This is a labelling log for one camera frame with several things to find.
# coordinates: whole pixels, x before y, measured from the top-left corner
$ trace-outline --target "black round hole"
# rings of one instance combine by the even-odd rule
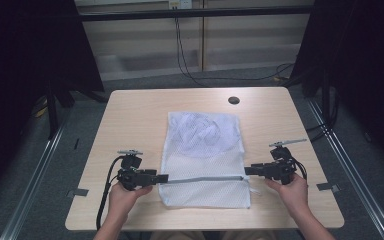
[[[230,104],[233,104],[233,105],[236,105],[236,104],[238,104],[240,102],[238,97],[230,97],[228,99],[228,101],[229,101]]]

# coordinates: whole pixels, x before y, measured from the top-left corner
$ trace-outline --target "white mesh bag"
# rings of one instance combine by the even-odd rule
[[[249,208],[239,119],[232,114],[171,112],[160,184],[167,206]]]

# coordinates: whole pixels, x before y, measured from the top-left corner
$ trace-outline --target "hand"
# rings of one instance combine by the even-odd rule
[[[309,211],[307,181],[298,174],[294,173],[291,176],[291,182],[287,185],[282,185],[270,179],[264,179],[264,182],[279,193],[280,198],[293,218],[300,212]]]
[[[124,224],[127,216],[136,203],[136,200],[151,192],[152,186],[140,188],[134,191],[126,190],[120,182],[111,187],[107,218],[121,221]]]

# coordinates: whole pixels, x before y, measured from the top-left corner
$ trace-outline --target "wooden table top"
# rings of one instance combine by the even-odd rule
[[[230,104],[232,96],[239,104]],[[69,230],[95,230],[95,220],[106,176],[118,150],[143,152],[141,169],[160,172],[168,127],[168,113],[175,111],[230,113],[239,117],[245,148],[244,165],[273,162],[269,144],[307,138],[307,133],[287,89],[281,87],[195,88],[114,91],[105,110],[78,188],[88,189],[86,197],[75,196],[66,219]],[[316,184],[327,182],[309,141],[287,145],[308,172],[309,205],[328,228],[344,224],[331,191],[319,191]],[[119,165],[114,167],[116,175]],[[251,176],[249,209],[169,208],[162,202],[158,187],[141,197],[123,230],[246,230],[296,228],[278,194],[263,178]],[[102,215],[106,217],[108,203]]]

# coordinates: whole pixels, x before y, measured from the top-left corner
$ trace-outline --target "white wall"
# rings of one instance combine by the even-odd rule
[[[312,3],[306,0],[195,0],[193,8]],[[80,5],[80,13],[168,9],[167,1]],[[179,19],[188,69],[196,72],[294,62],[307,21],[308,14]],[[84,27],[102,80],[180,73],[174,19],[85,22]]]

